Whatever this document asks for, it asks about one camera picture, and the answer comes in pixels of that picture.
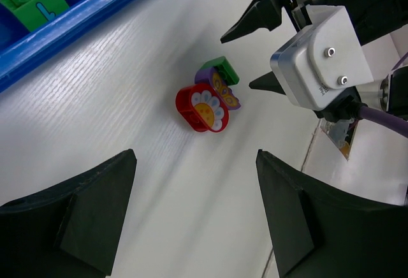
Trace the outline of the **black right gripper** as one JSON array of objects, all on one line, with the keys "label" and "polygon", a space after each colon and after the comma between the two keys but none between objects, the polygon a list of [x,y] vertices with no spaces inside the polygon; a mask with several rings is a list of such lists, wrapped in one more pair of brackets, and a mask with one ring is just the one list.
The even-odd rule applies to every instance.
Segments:
[{"label": "black right gripper", "polygon": [[[221,43],[236,40],[257,29],[273,31],[282,24],[283,9],[296,32],[299,32],[304,27],[311,25],[305,9],[310,2],[311,0],[252,0],[238,21],[221,36]],[[251,81],[249,87],[254,90],[286,94],[272,71]]]}]

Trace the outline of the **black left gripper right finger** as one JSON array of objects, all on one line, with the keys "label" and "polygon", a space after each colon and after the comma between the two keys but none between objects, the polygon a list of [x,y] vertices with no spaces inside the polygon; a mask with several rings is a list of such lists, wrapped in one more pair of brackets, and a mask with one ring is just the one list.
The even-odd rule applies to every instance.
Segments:
[{"label": "black left gripper right finger", "polygon": [[407,208],[362,198],[271,153],[256,157],[281,277],[406,277]]}]

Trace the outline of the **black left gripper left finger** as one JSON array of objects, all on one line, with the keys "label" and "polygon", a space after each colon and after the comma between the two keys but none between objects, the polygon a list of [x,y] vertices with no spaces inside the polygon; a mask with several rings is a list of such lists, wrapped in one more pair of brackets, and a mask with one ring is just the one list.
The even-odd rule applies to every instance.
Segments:
[{"label": "black left gripper left finger", "polygon": [[111,275],[136,171],[128,149],[1,206],[1,275]]}]

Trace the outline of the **flower and butterfly lego assembly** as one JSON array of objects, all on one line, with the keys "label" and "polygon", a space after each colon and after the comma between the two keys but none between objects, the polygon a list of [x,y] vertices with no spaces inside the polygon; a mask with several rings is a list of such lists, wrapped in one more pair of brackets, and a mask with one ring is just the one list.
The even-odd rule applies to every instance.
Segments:
[{"label": "flower and butterfly lego assembly", "polygon": [[196,72],[194,84],[178,91],[176,109],[195,131],[219,133],[228,125],[229,111],[241,107],[231,89],[239,81],[225,56],[209,60]]}]

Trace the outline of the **green printed lego brick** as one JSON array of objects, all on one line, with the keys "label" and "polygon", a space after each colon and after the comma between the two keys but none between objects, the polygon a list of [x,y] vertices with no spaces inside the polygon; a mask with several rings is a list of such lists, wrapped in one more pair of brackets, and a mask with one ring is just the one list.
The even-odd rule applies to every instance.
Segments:
[{"label": "green printed lego brick", "polygon": [[30,32],[69,8],[65,0],[1,0],[1,4]]}]

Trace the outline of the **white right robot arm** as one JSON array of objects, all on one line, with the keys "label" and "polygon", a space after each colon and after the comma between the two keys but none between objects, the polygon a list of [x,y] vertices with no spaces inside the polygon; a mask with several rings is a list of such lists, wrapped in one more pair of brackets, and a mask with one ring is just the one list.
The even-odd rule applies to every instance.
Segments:
[{"label": "white right robot arm", "polygon": [[356,87],[374,81],[363,46],[406,25],[407,0],[252,0],[221,42],[273,31],[284,13],[296,34],[250,87],[281,93],[320,119],[342,118],[360,100]]}]

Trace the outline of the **blue compartment tray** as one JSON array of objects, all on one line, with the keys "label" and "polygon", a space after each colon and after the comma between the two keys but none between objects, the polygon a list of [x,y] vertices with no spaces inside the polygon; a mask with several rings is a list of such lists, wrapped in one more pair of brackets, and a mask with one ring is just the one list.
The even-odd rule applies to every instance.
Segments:
[{"label": "blue compartment tray", "polygon": [[1,4],[2,91],[134,0],[65,1],[66,11],[33,32]]}]

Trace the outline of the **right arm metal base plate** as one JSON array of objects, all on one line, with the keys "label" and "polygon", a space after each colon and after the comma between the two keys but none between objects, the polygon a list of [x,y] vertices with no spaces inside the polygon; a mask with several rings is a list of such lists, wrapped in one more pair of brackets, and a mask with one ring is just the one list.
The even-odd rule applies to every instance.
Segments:
[{"label": "right arm metal base plate", "polygon": [[349,160],[354,134],[359,121],[356,119],[329,122],[322,120],[319,127],[340,153]]}]

